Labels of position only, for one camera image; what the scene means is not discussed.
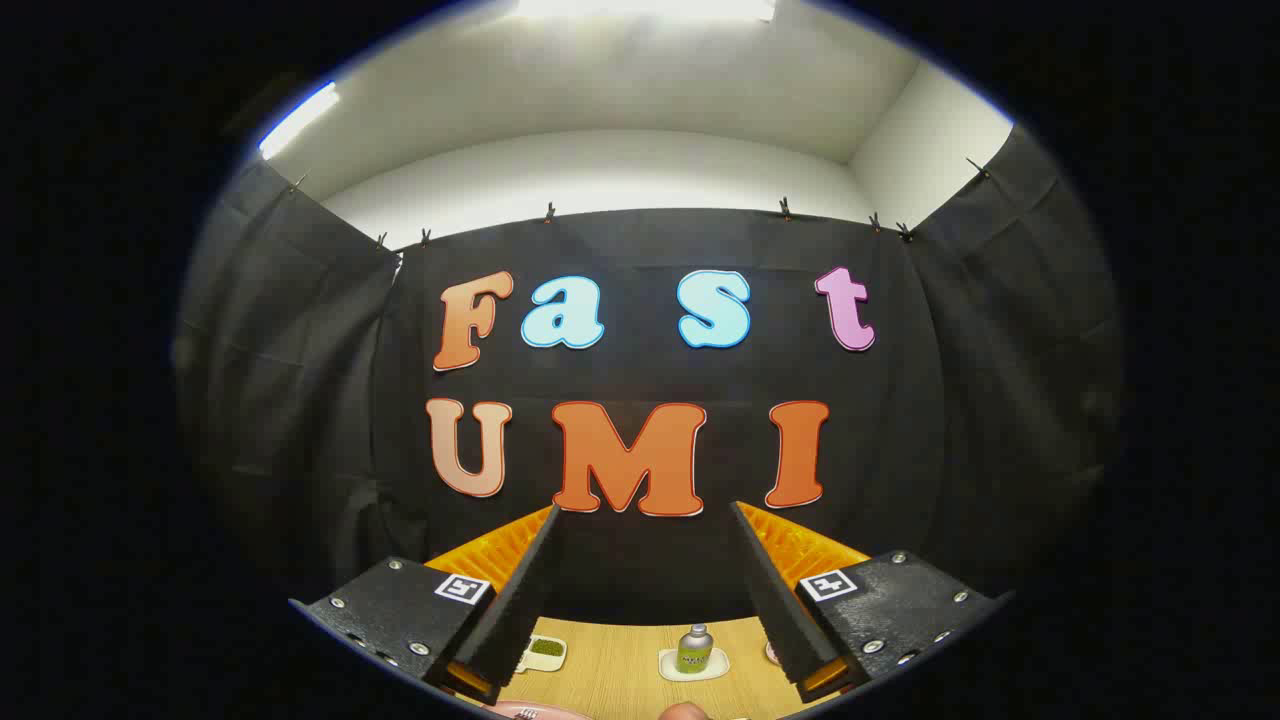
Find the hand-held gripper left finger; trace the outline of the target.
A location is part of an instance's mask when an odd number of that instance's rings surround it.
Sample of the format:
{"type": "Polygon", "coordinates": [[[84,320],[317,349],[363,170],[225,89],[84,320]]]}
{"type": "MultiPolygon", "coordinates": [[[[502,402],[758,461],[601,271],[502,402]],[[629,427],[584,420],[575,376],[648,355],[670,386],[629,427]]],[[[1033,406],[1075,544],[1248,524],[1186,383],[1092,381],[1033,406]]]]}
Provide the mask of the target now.
{"type": "Polygon", "coordinates": [[[430,562],[388,556],[291,607],[330,639],[420,688],[493,705],[511,683],[561,560],[548,506],[430,562]]]}

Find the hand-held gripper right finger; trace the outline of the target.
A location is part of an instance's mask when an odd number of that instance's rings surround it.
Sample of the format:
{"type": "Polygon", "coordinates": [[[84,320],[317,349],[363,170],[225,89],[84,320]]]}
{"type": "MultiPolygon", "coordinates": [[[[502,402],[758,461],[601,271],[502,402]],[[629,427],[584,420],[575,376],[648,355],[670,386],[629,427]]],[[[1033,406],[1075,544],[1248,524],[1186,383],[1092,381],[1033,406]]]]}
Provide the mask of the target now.
{"type": "Polygon", "coordinates": [[[1004,610],[914,551],[869,556],[780,515],[730,505],[748,597],[804,702],[922,664],[1004,610]]]}

